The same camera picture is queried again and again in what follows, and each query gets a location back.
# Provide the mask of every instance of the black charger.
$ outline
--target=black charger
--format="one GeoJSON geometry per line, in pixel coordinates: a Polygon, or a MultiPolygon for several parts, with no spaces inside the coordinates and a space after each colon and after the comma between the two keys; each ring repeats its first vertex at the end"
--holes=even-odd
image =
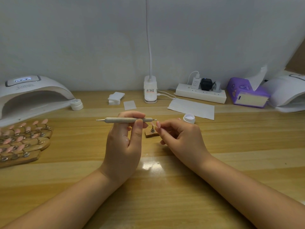
{"type": "Polygon", "coordinates": [[[201,90],[209,91],[213,87],[213,82],[211,79],[203,78],[201,79],[200,86],[201,86],[201,90]]]}

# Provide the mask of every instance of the desk surface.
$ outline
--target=desk surface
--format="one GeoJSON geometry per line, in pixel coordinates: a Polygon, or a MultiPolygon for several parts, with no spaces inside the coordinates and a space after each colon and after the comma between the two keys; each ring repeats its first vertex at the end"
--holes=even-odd
{"type": "MultiPolygon", "coordinates": [[[[101,164],[111,124],[95,120],[124,111],[123,103],[107,105],[112,93],[74,92],[84,109],[65,108],[37,117],[48,118],[54,126],[51,145],[36,162],[0,169],[0,226],[62,192],[101,164]]],[[[169,100],[149,105],[144,103],[142,91],[125,93],[122,101],[134,100],[137,110],[148,117],[162,121],[183,116],[167,109],[169,100]]],[[[214,121],[196,117],[210,153],[305,203],[305,111],[284,114],[269,107],[236,106],[230,100],[226,104],[193,101],[215,105],[214,121]]],[[[159,137],[143,137],[137,171],[85,228],[253,227],[159,141],[159,137]]]]}

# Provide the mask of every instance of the tissue box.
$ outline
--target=tissue box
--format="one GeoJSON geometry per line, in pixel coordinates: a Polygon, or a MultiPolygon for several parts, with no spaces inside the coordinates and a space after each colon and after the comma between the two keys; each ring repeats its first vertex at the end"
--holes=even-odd
{"type": "Polygon", "coordinates": [[[227,91],[234,104],[249,107],[264,108],[270,98],[262,86],[253,91],[249,80],[237,77],[230,79],[227,91]]]}

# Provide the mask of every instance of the wooden handle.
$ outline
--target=wooden handle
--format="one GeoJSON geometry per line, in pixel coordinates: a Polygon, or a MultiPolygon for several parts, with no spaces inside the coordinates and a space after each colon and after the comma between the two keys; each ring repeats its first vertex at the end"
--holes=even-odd
{"type": "MultiPolygon", "coordinates": [[[[134,123],[139,118],[106,117],[105,123],[134,123]]],[[[152,118],[142,118],[143,122],[152,122],[152,118]]]]}

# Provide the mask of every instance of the forearm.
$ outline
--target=forearm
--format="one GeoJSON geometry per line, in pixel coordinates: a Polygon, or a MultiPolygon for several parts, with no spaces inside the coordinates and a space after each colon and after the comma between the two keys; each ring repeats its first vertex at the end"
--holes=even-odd
{"type": "Polygon", "coordinates": [[[305,206],[214,157],[197,172],[257,228],[304,228],[305,206]]]}
{"type": "Polygon", "coordinates": [[[4,228],[82,228],[118,184],[94,171],[4,228]]]}

